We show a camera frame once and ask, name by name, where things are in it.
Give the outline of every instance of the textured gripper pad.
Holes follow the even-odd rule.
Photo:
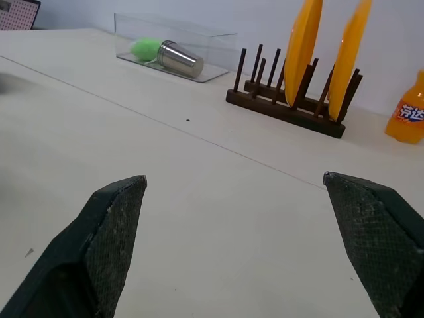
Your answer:
[[[96,191],[47,246],[0,318],[112,318],[146,187],[146,177],[135,176]]]
[[[84,257],[85,267],[99,301],[102,318],[112,318],[133,257],[143,183],[122,191]]]
[[[383,318],[422,317],[424,220],[394,190],[324,175],[347,255]]]

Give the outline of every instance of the plastic bottle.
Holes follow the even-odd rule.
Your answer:
[[[387,124],[386,134],[410,144],[424,138],[424,70],[418,72],[417,83],[400,100]]]

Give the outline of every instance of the wooden base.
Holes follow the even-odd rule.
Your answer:
[[[254,89],[254,86],[255,86],[255,83],[251,83],[250,81],[246,81],[244,83],[244,90],[247,91],[247,92],[251,92]],[[258,95],[263,96],[265,98],[273,99],[274,96],[276,95],[276,88],[275,87],[268,87],[267,85],[260,84]],[[285,92],[284,92],[283,89],[278,92],[277,101],[279,101],[280,103],[283,103],[283,104],[287,104],[286,95],[285,95]],[[304,99],[303,103],[299,106],[299,108],[305,109],[306,111],[310,111],[310,112],[314,113],[317,106],[318,106],[318,101],[316,101],[312,98],[306,97]],[[320,115],[323,116],[325,114],[325,112],[328,109],[328,106],[329,106],[328,103],[324,103],[324,106],[321,109]]]
[[[284,105],[273,105],[271,101],[257,97],[252,98],[251,94],[242,92],[234,92],[232,89],[227,91],[227,97],[225,99],[228,103],[256,111],[263,115],[286,121],[288,123],[301,126],[317,133],[325,134],[334,138],[340,139],[346,129],[342,124],[334,122],[326,122],[323,125],[323,119],[314,117],[312,114],[306,113],[301,110],[292,110],[288,106]]]

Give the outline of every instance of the clear plastic box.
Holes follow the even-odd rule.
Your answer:
[[[160,58],[151,61],[140,60],[131,53],[131,46],[143,38],[155,39],[158,42],[168,41],[167,43],[172,41],[188,54],[200,57],[200,74],[188,75],[187,72],[176,70],[175,64],[172,67],[161,65],[159,61],[163,63],[163,59]],[[236,40],[236,33],[213,30],[194,23],[157,15],[115,13],[115,50],[118,58],[199,83],[212,80],[233,69],[237,58]]]

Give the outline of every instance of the bottle label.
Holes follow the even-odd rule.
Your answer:
[[[408,105],[402,99],[396,107],[392,118],[405,124],[424,128],[424,109]]]

